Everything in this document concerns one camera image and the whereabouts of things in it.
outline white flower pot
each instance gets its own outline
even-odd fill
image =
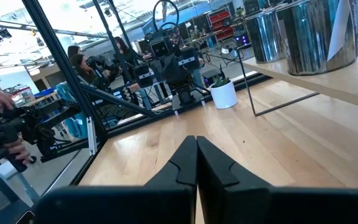
[[[236,105],[237,95],[232,81],[221,87],[213,88],[213,86],[215,83],[211,85],[210,90],[217,109],[226,109]]]

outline white paper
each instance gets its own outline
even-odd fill
[[[333,33],[329,43],[327,61],[331,60],[345,44],[347,21],[351,15],[351,8],[348,0],[341,0],[336,11]]]

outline potted plant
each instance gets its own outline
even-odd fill
[[[216,76],[214,83],[210,86],[212,99],[217,109],[230,108],[237,103],[236,90],[234,84],[229,78]]]

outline green plant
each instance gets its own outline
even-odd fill
[[[224,86],[230,82],[230,78],[221,78],[220,76],[216,75],[213,77],[215,85],[212,86],[212,88],[219,88],[221,86]]]

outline metal canister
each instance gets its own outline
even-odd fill
[[[358,56],[358,0],[301,0],[277,10],[288,72],[317,75]]]
[[[246,21],[256,62],[269,63],[284,59],[275,8],[250,16]]]

